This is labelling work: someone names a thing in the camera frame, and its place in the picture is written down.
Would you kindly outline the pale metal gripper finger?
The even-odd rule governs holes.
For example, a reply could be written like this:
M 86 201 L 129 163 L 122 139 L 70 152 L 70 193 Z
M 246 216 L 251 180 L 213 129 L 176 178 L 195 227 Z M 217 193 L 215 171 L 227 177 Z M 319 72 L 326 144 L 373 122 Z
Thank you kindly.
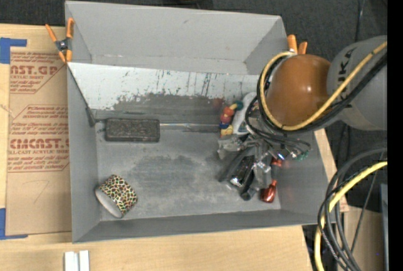
M 225 135 L 218 140 L 218 156 L 224 159 L 230 153 L 237 153 L 244 149 L 243 142 L 237 135 Z
M 254 180 L 253 189 L 267 188 L 271 183 L 271 166 L 262 161 L 255 164 L 253 168 Z

